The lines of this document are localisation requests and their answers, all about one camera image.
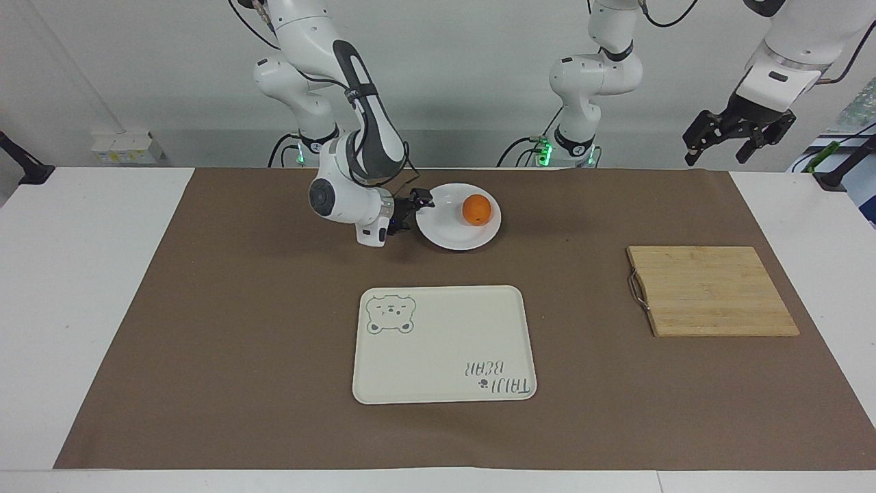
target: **white wall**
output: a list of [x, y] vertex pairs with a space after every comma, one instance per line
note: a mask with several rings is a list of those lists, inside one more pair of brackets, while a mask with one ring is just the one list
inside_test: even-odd
[[[170, 165], [264, 166], [273, 141], [295, 128], [251, 79], [253, 63], [271, 50], [223, 0], [32, 1], [109, 107], [129, 129], [152, 130]], [[666, 0], [652, 14], [671, 19], [688, 2]], [[595, 51], [583, 0], [328, 4], [424, 167], [492, 166], [507, 143], [540, 132], [559, 107], [547, 79], [554, 58]], [[685, 168], [682, 132], [700, 110], [724, 108], [768, 26], [741, 1], [702, 2], [672, 29], [640, 20], [635, 46], [644, 82], [635, 93], [598, 101], [602, 165]], [[89, 134], [107, 126], [53, 66], [13, 0], [0, 0], [0, 46], [0, 128], [43, 161], [93, 165]], [[745, 169], [784, 170], [874, 68], [869, 46], [844, 83], [799, 101], [800, 120], [782, 145], [759, 151]], [[331, 92], [342, 124], [352, 126], [342, 96]], [[739, 145], [709, 150], [702, 166], [739, 169], [732, 157]], [[3, 194], [18, 171], [6, 159], [0, 169]]]

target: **white tabletop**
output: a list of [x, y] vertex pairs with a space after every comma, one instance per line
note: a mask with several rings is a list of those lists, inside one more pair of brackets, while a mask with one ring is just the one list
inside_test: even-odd
[[[192, 172], [59, 168], [0, 208], [0, 492], [870, 492], [876, 484], [876, 471], [50, 471]], [[733, 178], [876, 423], [876, 232], [845, 194], [822, 192], [806, 175]]]

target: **metal handle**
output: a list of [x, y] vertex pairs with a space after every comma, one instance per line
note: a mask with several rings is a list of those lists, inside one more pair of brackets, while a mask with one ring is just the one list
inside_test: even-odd
[[641, 286], [639, 286], [639, 279], [636, 278], [636, 268], [632, 268], [632, 272], [630, 273], [629, 279], [626, 280], [627, 284], [630, 285], [630, 292], [632, 293], [632, 297], [635, 298], [636, 303], [642, 307], [644, 311], [651, 311], [651, 307], [648, 306], [648, 302], [645, 301], [645, 295], [643, 293]]

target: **bear logo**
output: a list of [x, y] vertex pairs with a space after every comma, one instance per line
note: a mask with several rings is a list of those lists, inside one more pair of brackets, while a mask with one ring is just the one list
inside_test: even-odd
[[368, 333], [379, 334], [389, 330], [410, 333], [413, 330], [413, 311], [416, 308], [417, 303], [411, 297], [373, 297], [365, 304], [365, 311], [368, 312]]

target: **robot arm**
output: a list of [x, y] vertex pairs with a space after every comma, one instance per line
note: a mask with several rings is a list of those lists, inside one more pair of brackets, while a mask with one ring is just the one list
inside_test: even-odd
[[322, 0], [270, 0], [267, 9], [279, 47], [310, 82], [345, 89], [360, 130], [344, 135], [343, 161], [362, 183], [394, 177], [405, 164], [405, 150], [380, 101], [362, 57], [340, 36]]
[[772, 26], [719, 114], [702, 111], [684, 133], [685, 161], [728, 139], [749, 139], [736, 154], [745, 163], [757, 149], [778, 144], [796, 116], [790, 110], [876, 16], [873, 0], [745, 0]]
[[[355, 225], [359, 243], [383, 246], [388, 234], [405, 229], [407, 213], [431, 200], [425, 190], [398, 199], [380, 188], [401, 171], [408, 156], [362, 57], [340, 39], [322, 0], [244, 0], [244, 6], [250, 3], [268, 17], [288, 59], [288, 64], [279, 57], [260, 63], [259, 87], [302, 116], [302, 136], [316, 139], [331, 132], [317, 141], [320, 165], [310, 185], [311, 207], [326, 219]], [[344, 89], [359, 130], [338, 134], [333, 121], [329, 127], [328, 104], [310, 94], [329, 85]]]
[[273, 55], [256, 64], [253, 77], [258, 88], [292, 110], [298, 120], [301, 155], [305, 163], [316, 163], [322, 146], [340, 133], [332, 117], [331, 103], [314, 91], [328, 87], [327, 82], [310, 82], [282, 55]]
[[602, 117], [592, 97], [639, 87], [642, 62], [632, 52], [639, 8], [638, 0], [596, 0], [587, 30], [599, 53], [564, 57], [551, 68], [550, 86], [563, 105], [560, 124], [550, 136], [553, 160], [576, 166], [586, 159]]

